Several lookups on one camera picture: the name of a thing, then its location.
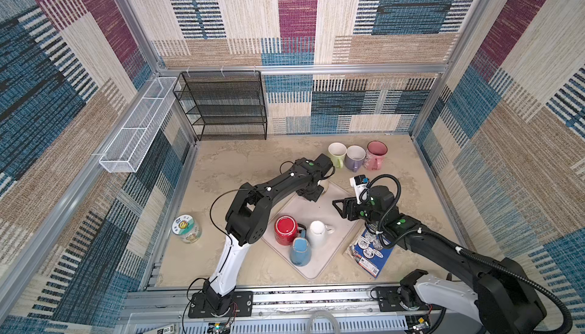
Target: patchwork carpet wall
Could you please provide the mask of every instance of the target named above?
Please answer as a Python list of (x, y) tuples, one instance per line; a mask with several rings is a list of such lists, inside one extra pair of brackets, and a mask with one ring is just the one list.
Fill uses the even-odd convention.
[(436, 74), (266, 75), (269, 134), (407, 132)]
[[(0, 0), (0, 9), (3, 275), (150, 69), (113, 0)], [(143, 171), (100, 177), (0, 332), (113, 325), (122, 292), (142, 275), (186, 144), (169, 116)]]
[(129, 0), (169, 67), (443, 62), (474, 0)]
[(482, 22), (417, 142), (467, 244), (585, 333), (585, 0), (493, 0)]

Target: pink tray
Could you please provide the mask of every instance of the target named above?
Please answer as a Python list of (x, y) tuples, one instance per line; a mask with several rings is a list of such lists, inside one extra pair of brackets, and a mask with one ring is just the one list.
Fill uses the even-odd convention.
[[(348, 221), (342, 219), (332, 202), (335, 199), (344, 199), (351, 194), (337, 184), (329, 183), (329, 188), (322, 194), (317, 202), (311, 202), (295, 194), (268, 222), (268, 228), (262, 239), (274, 249), (278, 255), (286, 260), (303, 277), (308, 280), (316, 279), (331, 261), (335, 253), (342, 246), (345, 238), (350, 234), (359, 220)], [(326, 225), (333, 226), (335, 232), (329, 235), (325, 245), (312, 250), (311, 261), (304, 267), (297, 267), (289, 259), (290, 246), (278, 244), (274, 238), (274, 222), (282, 215), (292, 216), (298, 223), (307, 228), (315, 220), (323, 221)]]

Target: blue box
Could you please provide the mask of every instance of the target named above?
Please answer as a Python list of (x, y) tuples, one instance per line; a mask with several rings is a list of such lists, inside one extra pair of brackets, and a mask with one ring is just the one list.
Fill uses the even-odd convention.
[[(376, 228), (370, 226), (370, 229), (373, 231)], [(384, 239), (384, 243), (390, 244), (386, 239)], [(382, 248), (377, 236), (364, 228), (362, 234), (358, 235), (349, 245), (347, 252), (358, 265), (376, 279), (382, 268), (384, 268), (384, 264), (386, 264), (392, 250), (393, 247), (391, 249)]]

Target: white wire basket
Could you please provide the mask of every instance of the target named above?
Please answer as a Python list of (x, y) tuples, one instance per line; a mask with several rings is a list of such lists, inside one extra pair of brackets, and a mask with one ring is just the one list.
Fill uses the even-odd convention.
[(156, 78), (106, 148), (99, 163), (108, 172), (136, 172), (180, 91), (177, 78)]

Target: red mug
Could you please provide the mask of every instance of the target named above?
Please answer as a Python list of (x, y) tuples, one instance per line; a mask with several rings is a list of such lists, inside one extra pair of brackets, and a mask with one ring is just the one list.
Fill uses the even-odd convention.
[(281, 245), (290, 245), (298, 233), (298, 224), (290, 216), (281, 216), (274, 223), (274, 237)]
[(381, 141), (372, 141), (367, 145), (366, 158), (364, 159), (364, 168), (368, 170), (379, 170), (382, 167), (384, 156), (388, 152), (388, 147)]

